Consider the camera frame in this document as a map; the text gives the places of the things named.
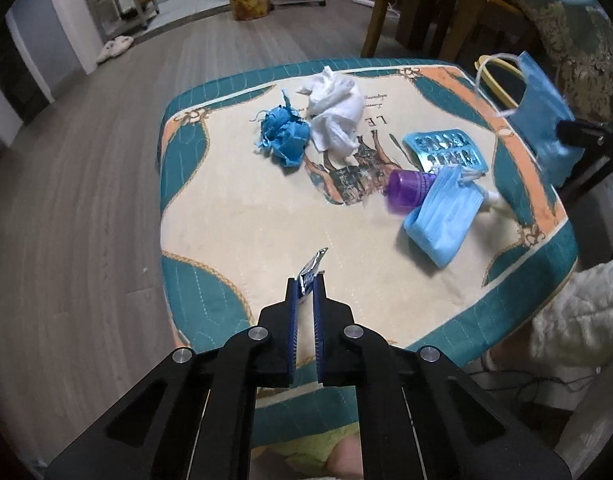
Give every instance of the white slipper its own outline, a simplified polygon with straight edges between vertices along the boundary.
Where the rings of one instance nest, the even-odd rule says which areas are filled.
[[[118,57],[124,54],[133,44],[133,38],[130,36],[118,36],[113,40],[113,46],[110,49],[111,57]]]
[[[101,53],[98,54],[98,57],[95,60],[97,64],[104,63],[107,59],[110,59],[111,51],[113,50],[114,43],[115,43],[115,40],[110,40],[106,42],[106,44],[102,48]]]

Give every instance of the printed picture on tablecloth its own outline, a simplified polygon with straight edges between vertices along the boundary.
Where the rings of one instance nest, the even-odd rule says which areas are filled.
[[[341,161],[343,164],[338,161],[334,164],[328,152],[318,154],[321,163],[312,160],[309,154],[304,154],[304,168],[311,182],[328,202],[335,205],[357,204],[373,192],[383,192],[391,172],[402,169],[398,162],[385,153],[379,137],[378,130],[371,130],[371,140],[367,139],[373,145],[371,147],[364,136],[358,136],[358,151]],[[387,136],[387,142],[394,140],[400,147],[394,136]]]

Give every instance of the crumpled white cloth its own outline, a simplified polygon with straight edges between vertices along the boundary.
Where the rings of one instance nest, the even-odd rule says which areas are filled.
[[[531,354],[565,366],[613,357],[613,260],[574,274],[533,319]]]
[[[306,113],[314,117],[307,122],[318,152],[331,150],[345,157],[358,149],[357,126],[364,111],[364,95],[352,77],[325,66],[298,93],[309,96]]]

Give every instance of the blue crumpled paper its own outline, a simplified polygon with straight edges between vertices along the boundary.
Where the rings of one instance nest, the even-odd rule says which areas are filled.
[[[260,128],[262,140],[256,146],[263,152],[277,156],[285,168],[295,168],[302,163],[304,147],[309,142],[311,128],[293,108],[282,90],[284,106],[269,110]]]

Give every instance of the white wall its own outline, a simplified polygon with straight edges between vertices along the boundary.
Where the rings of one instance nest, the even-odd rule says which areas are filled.
[[[31,57],[29,53],[29,49],[26,47],[26,44],[24,43],[24,39],[22,38],[22,35],[20,34],[20,29],[18,28],[18,24],[15,21],[15,17],[11,9],[9,9],[8,12],[6,13],[5,19],[6,19],[6,25],[9,27],[9,32],[11,33],[11,39],[13,40],[13,43],[18,49],[18,52],[20,53],[20,56],[22,57],[24,64],[29,69],[29,72],[32,78],[35,80],[35,82],[40,87],[40,91],[44,94],[44,97],[46,98],[46,100],[49,103],[54,102],[55,99],[53,99],[53,95],[51,94],[51,89],[48,87],[48,84],[46,84],[46,81],[42,77],[42,74],[40,73],[40,69],[33,61],[33,58]]]
[[[81,73],[82,65],[52,0],[16,0],[10,12],[33,64],[51,92]]]
[[[97,67],[95,59],[103,45],[86,0],[52,1],[77,59],[84,71],[90,74]]]
[[[22,119],[0,90],[0,140],[10,146],[21,127]]]

